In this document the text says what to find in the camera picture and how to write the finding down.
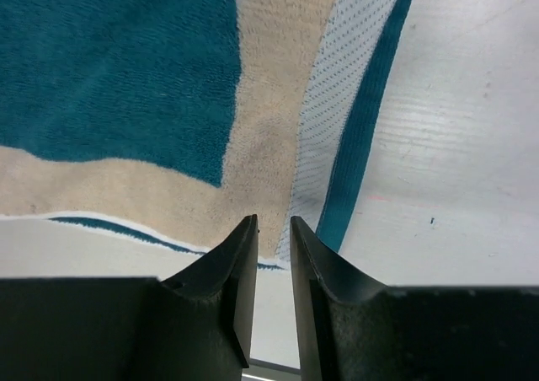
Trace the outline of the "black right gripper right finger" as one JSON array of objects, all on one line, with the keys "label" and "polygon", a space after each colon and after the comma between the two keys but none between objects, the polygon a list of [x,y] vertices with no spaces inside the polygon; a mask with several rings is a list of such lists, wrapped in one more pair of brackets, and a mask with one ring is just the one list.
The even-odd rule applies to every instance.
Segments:
[{"label": "black right gripper right finger", "polygon": [[387,380],[393,377],[384,285],[325,245],[301,217],[290,221],[291,274],[301,377]]}]

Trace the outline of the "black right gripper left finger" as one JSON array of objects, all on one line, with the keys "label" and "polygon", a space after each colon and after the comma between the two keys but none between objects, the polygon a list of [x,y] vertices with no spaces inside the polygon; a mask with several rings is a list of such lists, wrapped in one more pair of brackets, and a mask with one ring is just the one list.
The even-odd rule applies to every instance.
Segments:
[{"label": "black right gripper left finger", "polygon": [[159,284],[138,340],[140,380],[239,380],[250,357],[258,219]]}]

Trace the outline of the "teal beige cartoon towel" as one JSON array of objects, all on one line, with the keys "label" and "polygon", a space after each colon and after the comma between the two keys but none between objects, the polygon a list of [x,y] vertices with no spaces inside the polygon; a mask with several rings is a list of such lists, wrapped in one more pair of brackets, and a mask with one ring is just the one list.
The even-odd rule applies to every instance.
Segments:
[{"label": "teal beige cartoon towel", "polygon": [[338,250],[412,0],[1,0],[1,216]]}]

